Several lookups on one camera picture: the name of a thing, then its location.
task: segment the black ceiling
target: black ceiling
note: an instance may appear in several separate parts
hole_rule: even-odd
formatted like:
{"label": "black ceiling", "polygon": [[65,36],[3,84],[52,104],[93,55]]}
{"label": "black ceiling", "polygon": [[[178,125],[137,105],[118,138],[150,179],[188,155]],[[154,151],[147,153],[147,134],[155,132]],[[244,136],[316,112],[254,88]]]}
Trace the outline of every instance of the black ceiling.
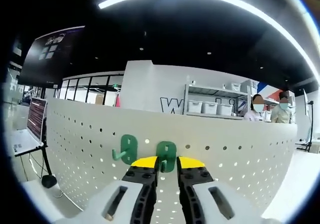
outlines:
{"label": "black ceiling", "polygon": [[234,5],[130,0],[99,10],[96,1],[33,0],[21,22],[23,54],[40,35],[86,25],[65,76],[120,71],[128,60],[150,59],[232,73],[282,89],[293,90],[291,85],[312,77],[304,59],[277,30]]}

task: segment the white floor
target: white floor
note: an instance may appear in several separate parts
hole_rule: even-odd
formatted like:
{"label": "white floor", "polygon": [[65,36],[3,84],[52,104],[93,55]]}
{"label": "white floor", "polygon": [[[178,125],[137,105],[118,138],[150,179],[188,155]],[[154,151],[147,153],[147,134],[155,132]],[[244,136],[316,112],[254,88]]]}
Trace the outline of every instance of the white floor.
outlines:
{"label": "white floor", "polygon": [[[41,153],[33,153],[33,155],[36,157]],[[42,163],[30,162],[29,156],[24,155],[21,158],[13,158],[12,165],[20,182],[29,181],[24,183],[26,191],[50,222],[63,217],[71,218],[80,212],[67,197],[62,196],[57,199],[47,190],[44,190],[38,178]],[[274,200],[262,217],[287,223],[311,193],[319,173],[319,154],[295,151],[287,175]]]}

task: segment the shelving unit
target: shelving unit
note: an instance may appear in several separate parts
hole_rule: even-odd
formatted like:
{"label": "shelving unit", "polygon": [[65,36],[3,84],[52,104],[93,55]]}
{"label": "shelving unit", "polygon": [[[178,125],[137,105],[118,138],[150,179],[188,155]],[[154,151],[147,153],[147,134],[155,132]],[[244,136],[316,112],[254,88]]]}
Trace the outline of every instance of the shelving unit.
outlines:
{"label": "shelving unit", "polygon": [[213,87],[205,87],[205,86],[195,86],[191,84],[186,84],[184,89],[184,106],[182,114],[191,115],[191,116],[199,116],[199,117],[208,117],[208,118],[223,118],[223,119],[234,119],[234,120],[243,120],[243,117],[235,117],[235,116],[224,116],[224,115],[214,115],[214,114],[204,114],[204,113],[191,113],[187,112],[188,108],[188,100],[189,94],[198,94],[205,96],[214,96],[220,98],[231,98],[234,99],[234,112],[238,113],[238,101],[251,99],[250,93],[237,92],[233,90],[223,89],[223,88],[213,88]]}

